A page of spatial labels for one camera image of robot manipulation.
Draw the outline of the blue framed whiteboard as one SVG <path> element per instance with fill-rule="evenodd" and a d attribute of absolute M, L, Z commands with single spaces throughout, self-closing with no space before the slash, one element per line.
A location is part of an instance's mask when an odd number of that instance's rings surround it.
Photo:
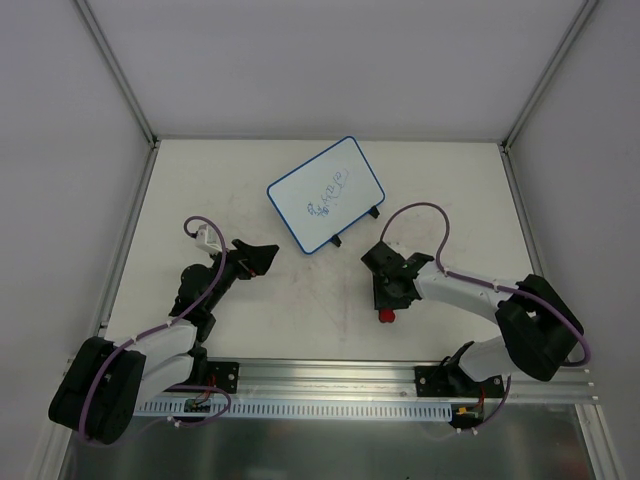
<path fill-rule="evenodd" d="M 266 194 L 306 255 L 330 243 L 386 200 L 379 179 L 352 136 L 271 183 Z"/>

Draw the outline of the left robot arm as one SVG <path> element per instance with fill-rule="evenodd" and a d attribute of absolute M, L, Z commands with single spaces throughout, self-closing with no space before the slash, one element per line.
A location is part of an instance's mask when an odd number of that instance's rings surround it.
<path fill-rule="evenodd" d="M 49 420 L 111 445 L 146 401 L 178 384 L 203 387 L 209 377 L 203 344 L 216 322 L 214 308 L 235 281 L 265 275 L 278 251 L 275 244 L 235 239 L 230 249 L 211 252 L 211 265 L 182 271 L 167 321 L 119 341 L 85 340 L 51 400 Z"/>

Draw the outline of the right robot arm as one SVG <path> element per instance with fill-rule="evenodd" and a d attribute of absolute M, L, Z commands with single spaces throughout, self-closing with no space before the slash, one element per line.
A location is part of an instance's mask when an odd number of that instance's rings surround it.
<path fill-rule="evenodd" d="M 584 328 L 549 282 L 534 274 L 512 285 L 446 270 L 430 255 L 403 257 L 385 242 L 362 258 L 372 274 L 374 308 L 382 323 L 415 301 L 451 305 L 494 323 L 497 337 L 470 341 L 420 382 L 427 396 L 471 397 L 495 377 L 521 372 L 550 381 L 567 363 Z"/>

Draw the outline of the red whiteboard eraser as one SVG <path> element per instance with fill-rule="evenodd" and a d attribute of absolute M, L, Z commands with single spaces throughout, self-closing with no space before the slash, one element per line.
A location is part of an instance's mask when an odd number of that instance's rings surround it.
<path fill-rule="evenodd" d="M 383 324 L 391 324 L 396 320 L 396 313 L 393 309 L 380 309 L 378 311 L 378 320 Z"/>

